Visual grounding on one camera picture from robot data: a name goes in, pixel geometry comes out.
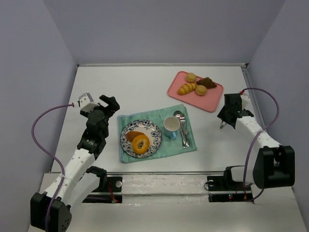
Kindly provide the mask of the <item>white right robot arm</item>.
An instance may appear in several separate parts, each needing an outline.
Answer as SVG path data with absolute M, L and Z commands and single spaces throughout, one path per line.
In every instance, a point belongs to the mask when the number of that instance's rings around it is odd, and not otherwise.
M 295 151 L 270 137 L 253 114 L 244 108 L 245 98 L 239 93 L 225 94 L 218 117 L 221 127 L 230 125 L 249 143 L 245 163 L 226 167 L 227 183 L 241 182 L 259 189 L 281 188 L 295 183 Z

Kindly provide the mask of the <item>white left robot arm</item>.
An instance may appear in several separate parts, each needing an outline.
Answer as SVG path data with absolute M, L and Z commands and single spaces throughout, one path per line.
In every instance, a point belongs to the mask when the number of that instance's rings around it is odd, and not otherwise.
M 106 170 L 93 166 L 106 145 L 108 121 L 120 109 L 115 97 L 100 96 L 107 106 L 94 102 L 89 93 L 82 94 L 68 107 L 77 107 L 86 117 L 86 128 L 67 165 L 51 154 L 61 172 L 43 193 L 30 200 L 30 224 L 45 232 L 65 232 L 74 209 L 94 190 L 107 183 Z

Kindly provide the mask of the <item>orange-brown pastry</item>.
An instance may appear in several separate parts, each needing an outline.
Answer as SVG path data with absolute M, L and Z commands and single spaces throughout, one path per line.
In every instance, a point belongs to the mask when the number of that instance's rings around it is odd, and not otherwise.
M 144 135 L 144 133 L 142 132 L 139 132 L 139 131 L 129 131 L 127 134 L 126 134 L 126 139 L 129 141 L 129 142 L 133 142 L 134 138 L 136 138 L 137 136 L 139 135 Z

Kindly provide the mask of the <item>yellow ring donut bread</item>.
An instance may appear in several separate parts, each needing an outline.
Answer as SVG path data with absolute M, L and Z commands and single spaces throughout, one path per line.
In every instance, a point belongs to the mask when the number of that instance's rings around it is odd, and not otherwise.
M 150 140 L 146 135 L 138 135 L 132 141 L 132 150 L 134 153 L 144 154 L 150 146 Z

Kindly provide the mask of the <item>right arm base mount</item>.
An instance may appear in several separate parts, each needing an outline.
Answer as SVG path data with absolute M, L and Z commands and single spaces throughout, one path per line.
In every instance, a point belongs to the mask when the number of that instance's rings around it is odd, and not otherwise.
M 242 182 L 232 179 L 232 168 L 233 166 L 226 167 L 222 175 L 207 176 L 204 189 L 209 193 L 210 203 L 253 201 L 251 187 L 244 187 Z

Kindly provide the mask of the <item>stainless steel tongs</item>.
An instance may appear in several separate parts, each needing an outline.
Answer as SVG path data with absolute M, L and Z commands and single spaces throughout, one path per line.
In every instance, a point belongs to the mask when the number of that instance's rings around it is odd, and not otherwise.
M 223 129 L 226 126 L 226 122 L 221 121 L 219 129 Z

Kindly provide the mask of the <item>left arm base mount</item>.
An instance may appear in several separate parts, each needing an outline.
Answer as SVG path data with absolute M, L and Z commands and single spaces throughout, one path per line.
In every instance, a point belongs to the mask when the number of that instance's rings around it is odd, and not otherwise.
M 92 191 L 83 203 L 122 203 L 122 185 L 121 176 L 107 176 L 106 184 Z

